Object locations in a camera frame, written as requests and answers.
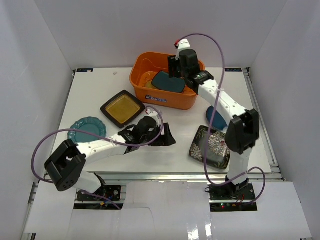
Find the dark teal square plate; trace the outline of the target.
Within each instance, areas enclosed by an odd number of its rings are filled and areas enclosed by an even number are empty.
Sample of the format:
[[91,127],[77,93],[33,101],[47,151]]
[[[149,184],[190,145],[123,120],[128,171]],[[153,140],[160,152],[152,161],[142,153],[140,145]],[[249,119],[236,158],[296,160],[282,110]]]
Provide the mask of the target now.
[[158,90],[173,93],[182,93],[186,86],[182,78],[169,77],[169,74],[164,71],[158,72],[152,79],[151,84]]

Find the small yellow square dish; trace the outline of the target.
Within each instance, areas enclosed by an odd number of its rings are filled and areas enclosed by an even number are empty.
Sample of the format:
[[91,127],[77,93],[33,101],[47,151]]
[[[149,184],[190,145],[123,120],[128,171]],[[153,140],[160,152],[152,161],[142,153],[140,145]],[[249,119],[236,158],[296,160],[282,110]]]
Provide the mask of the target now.
[[145,87],[145,88],[149,88],[149,89],[157,89],[155,86],[152,85],[152,81],[147,81],[147,82],[144,84],[144,87]]

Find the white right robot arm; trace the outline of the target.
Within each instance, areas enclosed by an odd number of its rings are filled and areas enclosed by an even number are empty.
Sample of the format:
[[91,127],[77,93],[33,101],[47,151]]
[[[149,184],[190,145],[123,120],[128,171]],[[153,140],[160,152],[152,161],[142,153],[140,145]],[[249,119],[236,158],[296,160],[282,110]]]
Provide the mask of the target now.
[[249,185],[249,158],[260,137],[258,111],[246,109],[224,92],[208,71],[201,70],[193,49],[181,50],[167,60],[169,76],[184,79],[186,85],[211,104],[227,123],[225,143],[230,150],[229,171],[221,188],[229,198],[238,199]]

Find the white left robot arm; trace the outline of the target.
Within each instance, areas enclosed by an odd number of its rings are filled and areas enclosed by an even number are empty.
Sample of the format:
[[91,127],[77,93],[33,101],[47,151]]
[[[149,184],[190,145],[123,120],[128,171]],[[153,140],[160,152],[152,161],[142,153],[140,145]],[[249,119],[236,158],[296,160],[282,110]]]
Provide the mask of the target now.
[[59,192],[76,188],[99,200],[105,196],[104,180],[85,166],[113,156],[122,156],[138,150],[143,144],[168,147],[176,144],[168,123],[156,116],[145,116],[104,140],[74,143],[63,141],[44,163],[44,168]]

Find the orange plastic bin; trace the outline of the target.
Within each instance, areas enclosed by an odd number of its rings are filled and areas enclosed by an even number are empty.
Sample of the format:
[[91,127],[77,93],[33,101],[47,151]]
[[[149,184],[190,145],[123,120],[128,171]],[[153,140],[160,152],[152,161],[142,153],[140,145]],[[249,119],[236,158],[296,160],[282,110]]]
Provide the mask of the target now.
[[166,53],[152,51],[140,54],[131,70],[130,83],[136,97],[144,103],[188,110],[197,99],[197,94],[189,87],[186,86],[181,93],[145,87],[146,83],[151,82],[160,71],[169,72],[168,56]]

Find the amber square plate black rim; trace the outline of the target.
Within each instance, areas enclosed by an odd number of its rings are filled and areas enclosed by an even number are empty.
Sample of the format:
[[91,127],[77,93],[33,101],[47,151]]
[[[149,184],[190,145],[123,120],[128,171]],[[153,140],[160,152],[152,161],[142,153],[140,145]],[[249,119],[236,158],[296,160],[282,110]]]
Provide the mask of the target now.
[[146,106],[134,95],[122,90],[100,107],[100,111],[118,128],[124,128],[138,117]]

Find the black floral square plate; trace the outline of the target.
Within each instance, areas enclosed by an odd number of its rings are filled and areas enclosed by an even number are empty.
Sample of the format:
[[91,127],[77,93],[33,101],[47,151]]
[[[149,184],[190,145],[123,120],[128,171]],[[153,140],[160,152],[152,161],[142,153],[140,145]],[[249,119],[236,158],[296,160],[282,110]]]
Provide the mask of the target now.
[[216,169],[225,170],[230,162],[230,150],[225,141],[226,134],[216,128],[212,128],[208,140],[206,140],[207,135],[208,127],[201,125],[190,146],[189,156],[203,163],[205,146],[207,146],[207,165]]

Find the blue leaf-shaped plate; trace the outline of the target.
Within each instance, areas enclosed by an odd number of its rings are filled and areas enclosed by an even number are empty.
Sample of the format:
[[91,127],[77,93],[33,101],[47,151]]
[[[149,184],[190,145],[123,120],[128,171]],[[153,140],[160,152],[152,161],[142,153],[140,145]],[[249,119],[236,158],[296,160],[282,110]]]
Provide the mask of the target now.
[[[210,123],[211,121],[213,111],[214,111],[213,106],[210,106],[206,110],[205,116],[208,123]],[[218,112],[216,112],[211,126],[217,130],[223,131],[228,125],[226,121],[223,119],[223,117]]]

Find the teal round scalloped plate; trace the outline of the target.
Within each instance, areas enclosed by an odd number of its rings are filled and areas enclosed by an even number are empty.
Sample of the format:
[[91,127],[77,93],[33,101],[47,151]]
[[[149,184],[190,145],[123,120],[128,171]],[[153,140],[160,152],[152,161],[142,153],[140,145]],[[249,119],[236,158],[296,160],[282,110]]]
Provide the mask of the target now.
[[[101,137],[106,137],[107,135],[106,125],[97,117],[88,116],[81,118],[76,121],[70,128],[89,132]],[[67,138],[72,140],[74,143],[88,143],[99,140],[99,138],[96,136],[78,131],[69,131],[67,133]]]

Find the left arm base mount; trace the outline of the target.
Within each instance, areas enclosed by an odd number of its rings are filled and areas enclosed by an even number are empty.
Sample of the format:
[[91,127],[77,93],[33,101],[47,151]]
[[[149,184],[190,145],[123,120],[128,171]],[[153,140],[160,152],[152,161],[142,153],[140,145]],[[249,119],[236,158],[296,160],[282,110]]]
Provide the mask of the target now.
[[121,185],[107,185],[106,182],[96,173],[94,174],[100,181],[101,187],[94,193],[84,193],[79,190],[76,195],[77,203],[74,204],[76,210],[121,210],[123,207],[121,200]]

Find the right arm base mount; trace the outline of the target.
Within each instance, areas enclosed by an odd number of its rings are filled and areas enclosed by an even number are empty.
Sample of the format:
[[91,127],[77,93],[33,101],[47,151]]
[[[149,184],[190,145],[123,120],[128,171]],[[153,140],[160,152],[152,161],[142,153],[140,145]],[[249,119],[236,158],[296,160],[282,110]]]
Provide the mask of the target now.
[[212,213],[256,212],[258,206],[253,185],[247,183],[239,190],[232,189],[231,184],[224,186],[208,185],[204,191],[209,194],[209,206]]

